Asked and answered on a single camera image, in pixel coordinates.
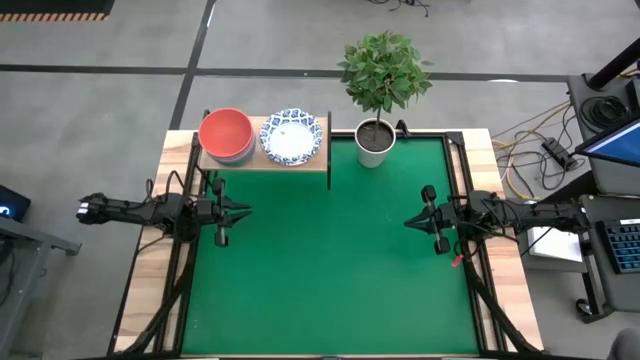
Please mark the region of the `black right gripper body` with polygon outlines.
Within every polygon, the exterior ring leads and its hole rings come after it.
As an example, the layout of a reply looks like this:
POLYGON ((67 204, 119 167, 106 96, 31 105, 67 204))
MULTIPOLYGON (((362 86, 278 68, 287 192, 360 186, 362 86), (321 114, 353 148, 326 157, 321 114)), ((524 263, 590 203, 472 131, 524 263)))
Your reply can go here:
POLYGON ((435 233, 432 235, 435 237, 434 249, 436 254, 444 255, 453 250, 456 255, 466 255, 468 250, 461 240, 458 240, 455 245, 451 245, 449 239, 443 234, 444 229, 453 229, 459 226, 460 216, 456 205, 452 201, 437 205, 435 203, 437 194, 433 185, 424 186, 421 190, 421 197, 425 206, 429 206, 433 210, 431 218, 424 222, 432 222, 434 224, 435 233))

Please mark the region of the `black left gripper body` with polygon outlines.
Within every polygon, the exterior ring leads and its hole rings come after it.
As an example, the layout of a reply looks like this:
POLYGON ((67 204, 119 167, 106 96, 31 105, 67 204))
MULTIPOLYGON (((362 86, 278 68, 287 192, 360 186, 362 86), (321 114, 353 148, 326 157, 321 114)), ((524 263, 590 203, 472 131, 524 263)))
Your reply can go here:
POLYGON ((199 225, 215 225, 214 244, 218 247, 227 247, 229 245, 227 229, 230 227, 230 199, 226 196, 225 180, 215 177, 210 187, 215 198, 213 200, 199 199, 195 205, 195 218, 199 225))

